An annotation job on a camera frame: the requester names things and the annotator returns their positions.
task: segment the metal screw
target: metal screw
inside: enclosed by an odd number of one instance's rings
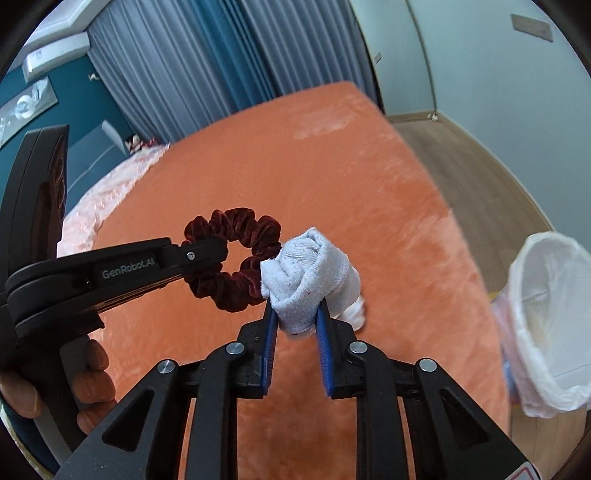
[[[421,367],[421,370],[424,372],[434,372],[437,370],[437,363],[435,360],[431,360],[430,358],[423,358],[419,363],[418,366]]]
[[[226,347],[226,352],[228,352],[230,355],[239,355],[243,351],[244,351],[244,345],[241,344],[240,342],[229,343],[228,346]]]
[[[172,360],[162,360],[157,368],[161,374],[169,374],[174,370],[174,362]]]
[[[368,351],[368,346],[367,343],[363,342],[351,342],[351,345],[349,345],[349,350],[351,350],[353,353],[365,353]]]

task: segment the white wall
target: white wall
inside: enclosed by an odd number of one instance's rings
[[[404,0],[350,0],[374,65],[386,115],[433,110],[427,64]]]
[[[550,21],[531,0],[411,0],[439,109],[486,145],[557,230],[591,250],[591,78],[554,42],[516,32],[510,14]]]

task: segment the dark red scrunchie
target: dark red scrunchie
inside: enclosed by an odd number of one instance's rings
[[[185,227],[187,240],[183,245],[216,236],[229,242],[239,240],[243,246],[252,249],[252,256],[231,275],[222,272],[220,263],[188,275],[185,282],[198,299],[211,297],[217,308],[227,312],[241,312],[249,305],[262,303],[261,261],[277,256],[281,250],[280,234],[281,225],[277,220],[266,215],[255,220],[255,212],[250,208],[215,210],[210,221],[202,216],[196,217]]]

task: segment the white basket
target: white basket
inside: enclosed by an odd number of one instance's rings
[[[493,303],[521,407],[530,417],[591,398],[591,255],[555,232],[531,235]]]

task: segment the human hand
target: human hand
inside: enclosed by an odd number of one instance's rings
[[[81,411],[76,420],[88,434],[114,408],[115,385],[105,372],[109,357],[96,340],[90,340],[86,351],[89,370],[76,375],[72,392],[82,403],[90,406]],[[43,401],[37,389],[15,372],[0,372],[0,393],[8,405],[21,417],[34,419],[41,415]]]

